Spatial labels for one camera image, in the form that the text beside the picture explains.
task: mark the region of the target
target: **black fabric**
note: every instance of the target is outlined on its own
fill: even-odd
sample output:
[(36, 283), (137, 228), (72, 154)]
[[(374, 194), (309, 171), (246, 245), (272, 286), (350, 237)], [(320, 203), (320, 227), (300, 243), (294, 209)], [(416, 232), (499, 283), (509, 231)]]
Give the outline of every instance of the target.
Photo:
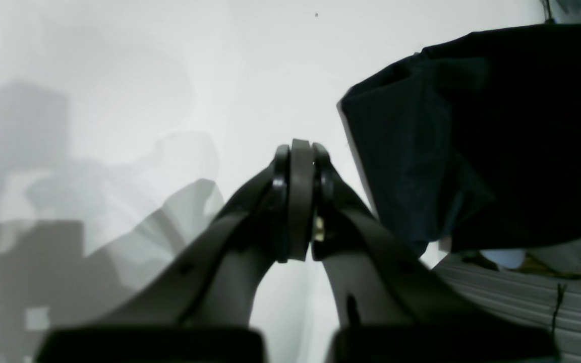
[(581, 25), (424, 48), (339, 104), (380, 221), (421, 255), (581, 237)]

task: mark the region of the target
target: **black cover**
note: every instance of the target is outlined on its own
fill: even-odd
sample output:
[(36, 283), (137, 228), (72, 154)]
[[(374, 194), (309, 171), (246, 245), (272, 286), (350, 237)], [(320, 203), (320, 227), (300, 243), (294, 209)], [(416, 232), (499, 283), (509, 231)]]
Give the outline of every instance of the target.
[(424, 48), (339, 104), (381, 222), (421, 255), (581, 237), (581, 25)]

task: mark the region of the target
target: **white wall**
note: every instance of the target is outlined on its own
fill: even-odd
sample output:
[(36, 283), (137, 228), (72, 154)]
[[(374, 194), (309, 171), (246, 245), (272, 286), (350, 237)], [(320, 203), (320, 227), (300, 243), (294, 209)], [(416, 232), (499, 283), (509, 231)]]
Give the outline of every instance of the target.
[[(128, 299), (292, 138), (362, 195), (348, 87), (542, 20), (537, 0), (0, 0), (0, 361)], [(321, 266), (274, 266), (252, 325), (273, 363), (321, 361), (337, 327)]]

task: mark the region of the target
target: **white backdrop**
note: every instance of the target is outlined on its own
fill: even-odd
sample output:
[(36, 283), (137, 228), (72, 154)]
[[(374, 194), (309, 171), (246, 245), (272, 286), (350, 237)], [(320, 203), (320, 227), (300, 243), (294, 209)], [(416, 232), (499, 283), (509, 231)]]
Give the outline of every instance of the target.
[[(348, 87), (542, 21), (537, 0), (0, 0), (0, 362), (130, 298), (292, 138), (323, 143), (364, 196)], [(321, 265), (274, 266), (252, 326), (273, 363), (322, 361), (337, 316)]]

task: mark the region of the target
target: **black cloth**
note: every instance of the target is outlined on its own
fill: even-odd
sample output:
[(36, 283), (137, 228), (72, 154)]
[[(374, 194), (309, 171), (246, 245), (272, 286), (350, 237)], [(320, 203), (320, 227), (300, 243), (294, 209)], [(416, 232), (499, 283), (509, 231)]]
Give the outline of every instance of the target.
[(581, 25), (475, 32), (339, 103), (379, 218), (417, 255), (581, 237)]

